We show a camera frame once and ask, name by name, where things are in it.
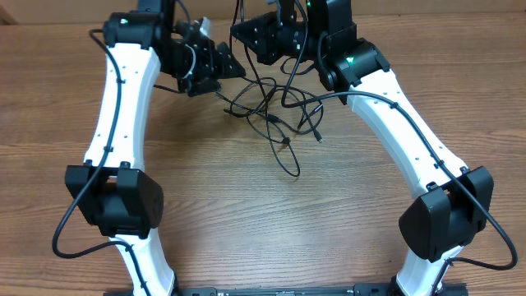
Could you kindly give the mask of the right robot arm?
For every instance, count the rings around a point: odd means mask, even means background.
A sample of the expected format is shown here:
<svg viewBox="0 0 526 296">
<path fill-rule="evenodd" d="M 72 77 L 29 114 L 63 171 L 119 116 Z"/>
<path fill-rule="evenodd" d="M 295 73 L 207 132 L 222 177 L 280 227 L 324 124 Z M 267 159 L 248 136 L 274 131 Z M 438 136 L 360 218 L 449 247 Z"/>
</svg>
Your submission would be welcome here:
<svg viewBox="0 0 526 296">
<path fill-rule="evenodd" d="M 443 145 L 406 98 L 381 51 L 357 34 L 348 1 L 278 1 L 273 12 L 246 19 L 238 2 L 231 35 L 259 63 L 282 57 L 313 61 L 327 98 L 338 98 L 375 133 L 398 165 L 413 197 L 399 218 L 408 245 L 388 284 L 355 285 L 375 295 L 465 295 L 445 284 L 448 269 L 491 221 L 494 182 Z"/>
</svg>

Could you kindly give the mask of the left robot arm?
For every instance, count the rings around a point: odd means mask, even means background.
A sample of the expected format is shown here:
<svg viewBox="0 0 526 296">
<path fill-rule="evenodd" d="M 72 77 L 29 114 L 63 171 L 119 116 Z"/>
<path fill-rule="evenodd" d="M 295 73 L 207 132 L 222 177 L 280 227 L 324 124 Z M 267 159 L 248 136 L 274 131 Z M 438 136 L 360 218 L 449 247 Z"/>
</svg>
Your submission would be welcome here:
<svg viewBox="0 0 526 296">
<path fill-rule="evenodd" d="M 104 94 L 84 160 L 65 172 L 72 209 L 118 249 L 135 295 L 178 292 L 159 238 L 164 192 L 145 173 L 145 131 L 157 78 L 170 75 L 177 92 L 192 97 L 245 74 L 230 47 L 211 39 L 209 19 L 176 21 L 177 7 L 176 1 L 141 1 L 90 31 L 106 56 Z"/>
</svg>

